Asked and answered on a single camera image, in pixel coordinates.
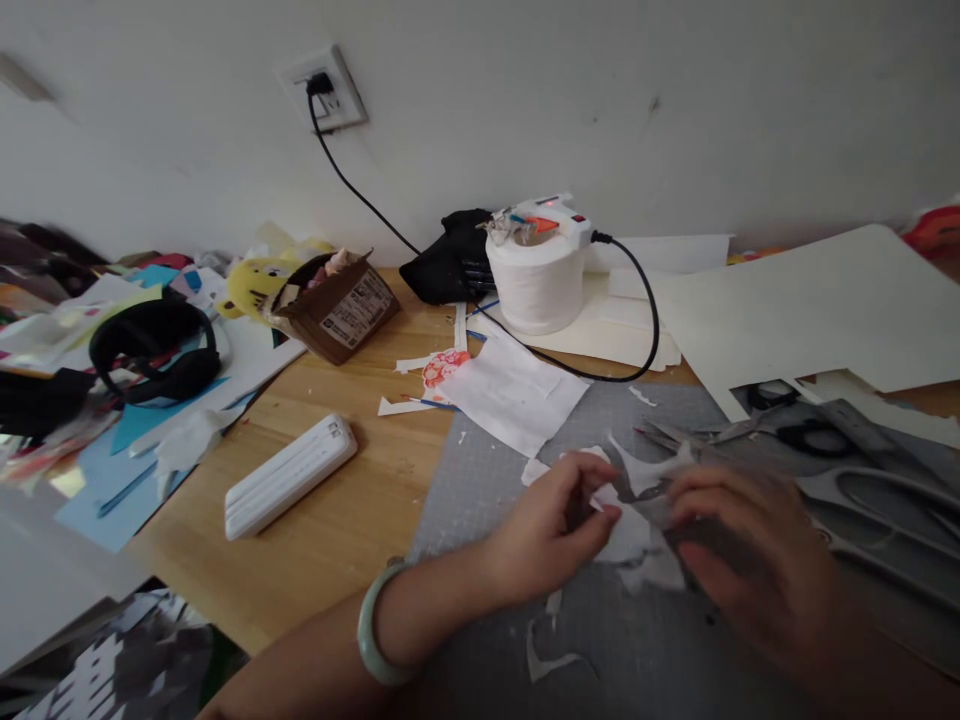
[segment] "electrical outlet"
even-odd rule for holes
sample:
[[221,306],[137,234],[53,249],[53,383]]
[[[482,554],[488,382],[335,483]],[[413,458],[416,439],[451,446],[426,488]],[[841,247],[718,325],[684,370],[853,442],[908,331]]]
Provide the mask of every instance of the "electrical outlet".
[[360,94],[336,45],[278,67],[276,72],[287,97],[296,106],[300,118],[311,132],[314,127],[307,102],[307,81],[320,72],[326,72],[333,83],[332,93],[317,95],[313,100],[320,131],[336,130],[367,121],[367,111],[363,108]]

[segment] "paintbrush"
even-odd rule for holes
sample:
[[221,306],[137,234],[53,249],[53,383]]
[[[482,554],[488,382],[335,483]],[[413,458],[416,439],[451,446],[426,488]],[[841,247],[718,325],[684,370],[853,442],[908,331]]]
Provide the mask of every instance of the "paintbrush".
[[404,400],[409,400],[410,402],[418,402],[421,405],[429,405],[431,407],[438,407],[443,410],[455,410],[456,412],[460,412],[460,408],[458,408],[456,405],[447,405],[445,403],[434,402],[433,400],[424,400],[423,398],[413,398],[409,395],[401,394],[400,397],[402,397]]

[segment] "black bag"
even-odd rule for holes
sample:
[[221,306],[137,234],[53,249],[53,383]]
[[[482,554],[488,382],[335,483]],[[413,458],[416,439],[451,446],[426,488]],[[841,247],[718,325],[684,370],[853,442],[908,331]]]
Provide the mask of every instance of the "black bag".
[[443,235],[400,268],[400,277],[418,298],[430,305],[476,302],[495,290],[487,232],[477,229],[490,217],[486,210],[458,210],[441,221]]

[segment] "hand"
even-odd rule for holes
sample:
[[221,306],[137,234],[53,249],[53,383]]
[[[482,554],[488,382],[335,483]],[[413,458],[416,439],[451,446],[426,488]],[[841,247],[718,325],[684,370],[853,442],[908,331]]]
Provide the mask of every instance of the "hand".
[[719,518],[760,555],[765,572],[735,574],[707,548],[682,543],[680,556],[733,626],[769,660],[806,684],[823,684],[843,658],[867,644],[865,613],[843,587],[823,540],[789,479],[695,466],[674,477],[674,527]]
[[[553,592],[592,560],[610,538],[620,508],[592,512],[590,497],[619,471],[596,455],[564,455],[521,496],[504,523],[482,543],[482,558],[499,606]],[[591,513],[571,528],[573,514]]]

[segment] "gray scissors handle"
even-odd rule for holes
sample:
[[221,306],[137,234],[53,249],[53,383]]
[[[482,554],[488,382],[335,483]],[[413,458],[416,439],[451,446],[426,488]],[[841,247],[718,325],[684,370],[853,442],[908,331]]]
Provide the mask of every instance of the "gray scissors handle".
[[818,477],[825,479],[831,478],[836,481],[844,475],[859,475],[860,477],[874,477],[878,480],[885,480],[895,487],[908,490],[915,495],[926,498],[927,500],[940,505],[941,508],[960,514],[960,498],[957,498],[955,495],[943,492],[942,490],[937,490],[934,487],[930,487],[930,485],[927,483],[918,482],[908,477],[904,477],[903,475],[897,475],[896,473],[887,472],[885,470],[877,470],[875,468],[842,467],[828,470],[827,472],[823,473],[823,475]]
[[905,575],[896,568],[888,565],[867,551],[861,549],[857,545],[844,540],[831,530],[824,527],[824,525],[813,516],[810,517],[810,522],[814,529],[820,533],[821,537],[826,540],[827,547],[830,548],[830,552],[841,557],[845,557],[848,560],[861,565],[867,570],[872,570],[879,575],[883,575],[888,580],[891,580],[898,585],[901,585],[905,589],[910,590],[917,595],[926,598],[927,600],[934,602],[943,608],[946,608],[947,610],[951,610],[957,616],[960,616],[960,604],[958,604],[953,598],[944,595],[939,590],[930,587],[926,583],[920,582],[919,580],[915,580],[914,578]]
[[800,488],[800,492],[804,495],[804,497],[807,497],[811,500],[816,500],[817,502],[825,503],[827,505],[833,505],[841,509],[851,510],[862,517],[874,521],[878,525],[890,528],[891,530],[895,531],[897,535],[902,535],[906,538],[909,538],[919,545],[923,545],[924,547],[934,550],[935,552],[944,555],[956,563],[960,563],[960,554],[946,547],[945,545],[941,545],[940,543],[930,540],[929,538],[926,538],[919,533],[915,533],[912,530],[901,528],[899,526],[894,527],[889,518],[871,510],[855,495],[847,495],[844,493],[843,490],[840,489],[840,486],[837,485],[835,479],[827,477],[829,475],[832,475],[832,473],[825,473],[824,475],[817,475],[814,477],[797,478],[797,487]]

